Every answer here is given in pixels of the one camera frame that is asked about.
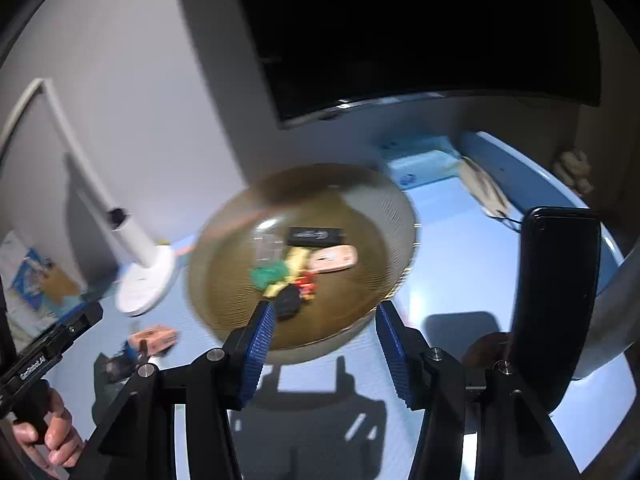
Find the person left hand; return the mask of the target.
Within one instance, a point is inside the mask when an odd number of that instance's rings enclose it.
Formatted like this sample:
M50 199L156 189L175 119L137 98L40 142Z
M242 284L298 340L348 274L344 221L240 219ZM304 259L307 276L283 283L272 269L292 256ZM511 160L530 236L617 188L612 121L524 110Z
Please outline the person left hand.
M62 469L74 468L85 448L73 417L55 388L49 389L50 420L43 437L29 422L12 422L13 437L30 460L50 479L61 479Z

